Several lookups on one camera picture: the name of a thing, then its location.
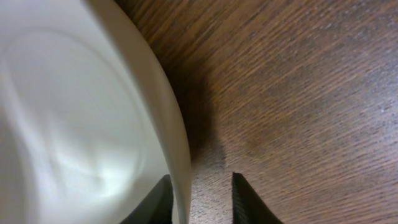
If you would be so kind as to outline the beige plate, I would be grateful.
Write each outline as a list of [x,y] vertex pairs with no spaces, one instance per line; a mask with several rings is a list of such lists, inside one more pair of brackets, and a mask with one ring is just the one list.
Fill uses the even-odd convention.
[[114,1],[1,2],[1,222],[121,223],[169,175],[188,223],[170,82]]

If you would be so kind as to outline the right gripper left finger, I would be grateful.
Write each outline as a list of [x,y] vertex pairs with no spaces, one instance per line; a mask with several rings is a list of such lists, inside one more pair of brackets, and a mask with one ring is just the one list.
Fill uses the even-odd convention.
[[164,175],[121,224],[172,224],[173,186]]

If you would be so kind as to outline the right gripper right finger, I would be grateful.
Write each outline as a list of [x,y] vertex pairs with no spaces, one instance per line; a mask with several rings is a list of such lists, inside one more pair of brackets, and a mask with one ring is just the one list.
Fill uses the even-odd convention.
[[233,172],[232,201],[234,224],[282,224],[241,173]]

